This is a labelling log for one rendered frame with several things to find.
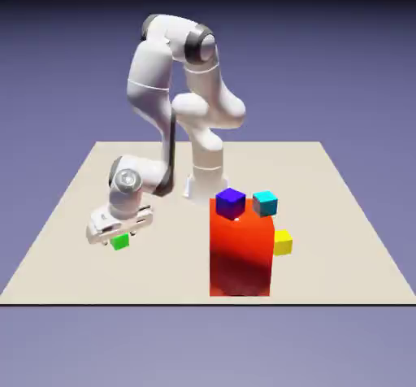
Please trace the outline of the small green cube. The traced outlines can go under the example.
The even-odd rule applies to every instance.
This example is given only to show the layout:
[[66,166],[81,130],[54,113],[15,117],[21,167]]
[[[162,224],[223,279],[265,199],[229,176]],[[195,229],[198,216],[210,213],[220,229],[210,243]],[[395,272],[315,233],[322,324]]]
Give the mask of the small green cube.
[[110,239],[110,244],[114,250],[122,250],[126,247],[129,247],[130,244],[130,234],[124,233],[118,236],[112,237]]

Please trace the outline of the large red box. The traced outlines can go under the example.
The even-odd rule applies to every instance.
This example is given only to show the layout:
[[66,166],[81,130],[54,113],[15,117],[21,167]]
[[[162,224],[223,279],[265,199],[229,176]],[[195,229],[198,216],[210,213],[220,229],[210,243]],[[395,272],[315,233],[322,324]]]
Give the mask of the large red box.
[[210,200],[210,296],[268,296],[271,291],[275,226],[248,198],[236,220],[217,214]]

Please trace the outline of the small blue cube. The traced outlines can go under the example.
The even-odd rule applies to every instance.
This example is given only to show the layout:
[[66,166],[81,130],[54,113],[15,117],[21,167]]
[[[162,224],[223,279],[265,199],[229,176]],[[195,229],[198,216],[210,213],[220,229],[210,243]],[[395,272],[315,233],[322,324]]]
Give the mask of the small blue cube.
[[235,220],[245,211],[246,195],[239,190],[226,188],[215,196],[215,211],[218,215]]

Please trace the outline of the small cyan cube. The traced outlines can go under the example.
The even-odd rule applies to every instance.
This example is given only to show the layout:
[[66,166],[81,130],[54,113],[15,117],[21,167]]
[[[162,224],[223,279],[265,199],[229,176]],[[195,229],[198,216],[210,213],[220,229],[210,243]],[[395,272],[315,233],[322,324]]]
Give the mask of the small cyan cube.
[[278,198],[270,191],[260,191],[253,194],[253,210],[260,217],[273,216],[277,213]]

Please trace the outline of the small yellow cube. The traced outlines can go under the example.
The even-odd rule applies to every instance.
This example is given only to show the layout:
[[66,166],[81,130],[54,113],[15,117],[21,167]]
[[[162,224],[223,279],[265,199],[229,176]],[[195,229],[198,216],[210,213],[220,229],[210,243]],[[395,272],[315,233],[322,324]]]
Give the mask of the small yellow cube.
[[274,237],[274,256],[291,254],[293,250],[293,238],[288,230],[275,230]]

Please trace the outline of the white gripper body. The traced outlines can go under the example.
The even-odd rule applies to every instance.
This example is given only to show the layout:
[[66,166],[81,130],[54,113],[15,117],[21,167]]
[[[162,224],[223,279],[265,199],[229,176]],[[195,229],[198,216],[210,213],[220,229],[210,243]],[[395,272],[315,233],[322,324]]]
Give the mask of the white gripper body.
[[133,214],[117,215],[109,205],[93,211],[86,228],[86,237],[90,244],[106,244],[112,238],[125,233],[135,234],[140,228],[153,221],[154,211],[150,205],[140,207]]

